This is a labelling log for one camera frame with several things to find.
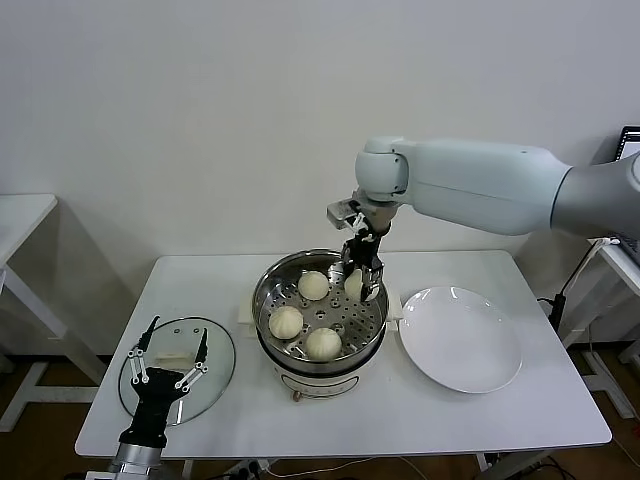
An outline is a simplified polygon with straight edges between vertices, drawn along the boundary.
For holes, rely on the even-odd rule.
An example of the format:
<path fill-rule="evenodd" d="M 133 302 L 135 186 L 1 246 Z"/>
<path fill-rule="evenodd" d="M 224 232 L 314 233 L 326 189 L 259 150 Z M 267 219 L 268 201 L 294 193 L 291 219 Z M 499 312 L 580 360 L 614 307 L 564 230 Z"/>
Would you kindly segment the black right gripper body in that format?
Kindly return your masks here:
<path fill-rule="evenodd" d="M 348 256 L 353 259 L 357 268 L 363 266 L 376 268 L 383 266 L 378 256 L 378 250 L 383 235 L 380 232 L 358 233 L 343 245 L 343 258 Z"/>

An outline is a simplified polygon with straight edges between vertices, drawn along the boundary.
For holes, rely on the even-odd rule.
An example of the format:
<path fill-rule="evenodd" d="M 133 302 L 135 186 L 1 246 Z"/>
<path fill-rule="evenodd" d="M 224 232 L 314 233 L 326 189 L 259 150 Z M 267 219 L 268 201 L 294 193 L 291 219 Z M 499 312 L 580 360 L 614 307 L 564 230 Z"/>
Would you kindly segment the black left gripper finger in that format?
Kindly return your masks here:
<path fill-rule="evenodd" d="M 127 353 L 127 360 L 131 372 L 131 384 L 147 384 L 149 376 L 146 372 L 144 355 L 151 343 L 159 316 L 155 316 L 147 329 L 141 334 L 137 343 Z"/>
<path fill-rule="evenodd" d="M 192 386 L 208 372 L 208 367 L 205 365 L 207 352 L 208 352 L 208 330 L 203 329 L 201 340 L 196 351 L 195 363 L 193 367 L 179 380 L 174 388 L 181 392 L 189 392 Z"/>

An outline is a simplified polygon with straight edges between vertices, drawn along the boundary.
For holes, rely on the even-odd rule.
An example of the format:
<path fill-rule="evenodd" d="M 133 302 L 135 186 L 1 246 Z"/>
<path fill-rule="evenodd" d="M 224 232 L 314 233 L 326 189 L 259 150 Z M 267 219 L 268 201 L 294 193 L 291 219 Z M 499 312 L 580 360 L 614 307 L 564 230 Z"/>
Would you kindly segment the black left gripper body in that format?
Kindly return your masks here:
<path fill-rule="evenodd" d="M 184 378 L 177 371 L 147 367 L 147 383 L 133 386 L 138 404 L 132 422 L 119 436 L 119 442 L 141 447 L 165 447 L 165 429 L 174 402 L 186 395 L 175 385 Z"/>

